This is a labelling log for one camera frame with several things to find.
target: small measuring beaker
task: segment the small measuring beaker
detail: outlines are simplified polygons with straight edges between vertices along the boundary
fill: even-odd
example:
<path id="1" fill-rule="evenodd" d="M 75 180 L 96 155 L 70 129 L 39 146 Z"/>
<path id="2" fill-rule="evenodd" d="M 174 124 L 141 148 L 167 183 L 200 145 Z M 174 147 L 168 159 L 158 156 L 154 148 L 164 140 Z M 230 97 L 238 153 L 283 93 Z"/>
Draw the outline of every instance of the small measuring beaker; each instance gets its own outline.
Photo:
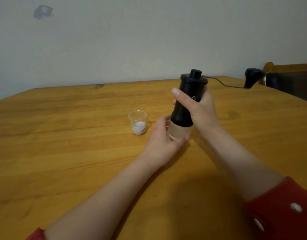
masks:
<path id="1" fill-rule="evenodd" d="M 147 131 L 146 116 L 147 114 L 143 110 L 136 110 L 129 113 L 128 119 L 130 119 L 132 132 L 135 135 L 142 135 Z"/>

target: grinder catch cup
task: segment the grinder catch cup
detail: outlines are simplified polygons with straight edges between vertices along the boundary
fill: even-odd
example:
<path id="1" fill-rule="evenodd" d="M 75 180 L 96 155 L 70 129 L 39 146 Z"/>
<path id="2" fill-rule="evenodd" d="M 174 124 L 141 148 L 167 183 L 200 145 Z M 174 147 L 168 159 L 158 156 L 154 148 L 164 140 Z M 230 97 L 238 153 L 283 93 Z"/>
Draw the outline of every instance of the grinder catch cup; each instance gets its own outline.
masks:
<path id="1" fill-rule="evenodd" d="M 182 74 L 179 90 L 187 94 L 196 102 L 201 100 L 204 93 L 204 87 L 208 80 L 201 76 L 201 71 L 192 69 L 190 74 Z M 171 114 L 171 122 L 168 127 L 168 137 L 172 140 L 182 138 L 191 133 L 193 122 L 190 112 L 178 101 Z"/>

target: red shirt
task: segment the red shirt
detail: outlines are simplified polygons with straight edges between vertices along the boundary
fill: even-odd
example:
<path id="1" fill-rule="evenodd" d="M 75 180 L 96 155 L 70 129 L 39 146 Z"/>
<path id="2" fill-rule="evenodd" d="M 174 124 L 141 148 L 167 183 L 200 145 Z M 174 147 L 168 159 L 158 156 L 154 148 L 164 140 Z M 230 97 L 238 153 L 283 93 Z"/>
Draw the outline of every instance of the red shirt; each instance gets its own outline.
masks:
<path id="1" fill-rule="evenodd" d="M 287 177 L 276 187 L 246 203 L 260 239 L 307 240 L 307 191 Z M 45 240 L 36 229 L 26 240 Z"/>

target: white wall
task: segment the white wall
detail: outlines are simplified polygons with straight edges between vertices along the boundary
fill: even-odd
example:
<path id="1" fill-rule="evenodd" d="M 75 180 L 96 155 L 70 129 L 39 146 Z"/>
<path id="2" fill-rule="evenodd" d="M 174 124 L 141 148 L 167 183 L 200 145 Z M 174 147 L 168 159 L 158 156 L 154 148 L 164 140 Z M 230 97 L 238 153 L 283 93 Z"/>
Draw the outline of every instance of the white wall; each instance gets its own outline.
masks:
<path id="1" fill-rule="evenodd" d="M 39 4 L 54 16 L 33 18 Z M 307 63 L 307 0 L 0 0 L 0 99 Z"/>

